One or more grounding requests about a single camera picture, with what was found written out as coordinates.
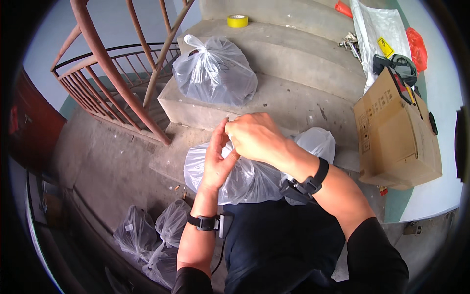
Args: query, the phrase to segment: rusty railing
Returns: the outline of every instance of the rusty railing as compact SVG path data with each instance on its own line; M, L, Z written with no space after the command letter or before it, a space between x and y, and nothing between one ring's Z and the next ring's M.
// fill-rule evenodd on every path
M177 43L173 43L172 41L186 13L194 3L194 0L183 0L183 9L177 16L173 28L170 26L168 20L164 0L159 1L165 27L168 32L165 43L147 43L145 41L132 0L126 0L132 22L141 43L106 49L96 32L86 8L87 0L70 0L73 13L77 20L77 26L72 30L59 50L59 54L51 67L51 72L70 96L94 118L112 123L121 130L142 139L154 143L156 143L156 141L162 141L164 144L169 145L171 140L161 128L159 128L155 120L152 119L149 114L150 103L157 80L172 74L172 63L180 55L180 51L176 46ZM57 64L80 34L83 34L85 41L90 47L91 53ZM159 46L159 48L152 49L152 46ZM125 52L113 57L109 55L111 51L133 47L141 47L142 50L131 53ZM145 55L150 65L151 74L142 59L139 58L139 54ZM134 62L133 64L130 57L135 57L138 63L136 64L136 62ZM128 69L132 69L132 71L126 72L122 63L126 64ZM105 87L95 73L96 68L95 70L92 69L93 65L99 66L99 70L103 71L104 75L108 77L116 90L115 93L112 93L112 91L109 91ZM143 68L144 71L137 72L136 68ZM62 74L59 75L57 70L63 71ZM135 75L135 79L129 77L131 73ZM95 82L99 90L91 85L91 80ZM142 103L142 101L138 100L133 95L131 89L147 84L145 98ZM118 103L115 99L118 94L123 100L120 101L121 103Z

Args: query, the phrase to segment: yellow tape roll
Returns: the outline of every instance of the yellow tape roll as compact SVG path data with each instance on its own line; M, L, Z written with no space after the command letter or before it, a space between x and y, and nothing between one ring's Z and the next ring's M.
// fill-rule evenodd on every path
M248 25L248 17L240 14L227 16L227 25L231 28L244 28Z

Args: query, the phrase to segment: black wrist strap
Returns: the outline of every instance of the black wrist strap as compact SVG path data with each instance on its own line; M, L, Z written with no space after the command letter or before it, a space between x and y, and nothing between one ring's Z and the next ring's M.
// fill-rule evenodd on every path
M318 167L318 171L314 177L308 177L303 183L299 183L295 179L292 181L284 181L280 189L281 195L300 201L304 204L317 204L310 195L315 194L321 189L321 183L328 174L329 169L329 164L326 160L321 157L318 159L320 160L320 166Z
M188 223L197 227L198 230L216 230L219 228L219 216L215 215L213 217L193 217L191 214L188 214Z

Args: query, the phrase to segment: black sleeve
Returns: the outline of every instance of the black sleeve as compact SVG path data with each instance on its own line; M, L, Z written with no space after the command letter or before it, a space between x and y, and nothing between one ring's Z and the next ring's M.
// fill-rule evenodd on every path
M344 293L404 293L408 267L390 244L376 217L366 219L349 237L349 280Z
M202 271L191 267L176 273L172 294L213 294L211 279Z

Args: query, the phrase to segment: white plastic bag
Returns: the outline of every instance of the white plastic bag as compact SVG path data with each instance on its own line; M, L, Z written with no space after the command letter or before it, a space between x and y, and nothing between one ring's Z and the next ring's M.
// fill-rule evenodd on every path
M335 160L336 141L330 131L321 127L312 127L295 136L294 142L310 154L321 157L328 163L333 164ZM292 180L292 176L283 173L281 182L285 179ZM304 205L304 203L300 201L287 197L286 201L291 205Z
M366 93L378 77L372 71L374 55L384 56L378 44L379 38L383 37L395 54L411 59L411 50L398 10L370 8L359 3L358 0L351 0L350 4L354 29L359 41L362 68L367 77L364 88L364 93Z
M135 256L135 260L142 259L149 262L158 241L157 232L151 225L152 219L143 210L131 205L123 223L113 234L121 250Z
M181 199L162 212L155 223L155 230L163 242L152 253L149 263L142 267L149 279L169 289L173 288L176 279L178 248L190 212L189 205Z
M197 192L204 173L204 158L209 143L189 149L184 163L186 185ZM232 151L232 142L222 149L226 158ZM240 157L227 180L219 189L219 205L238 203L259 203L268 200L280 200L278 183L281 172L262 162Z
M173 63L173 76L184 96L233 106L253 98L258 79L234 43L210 37L203 44L193 35L186 35L184 41L198 50L182 54Z

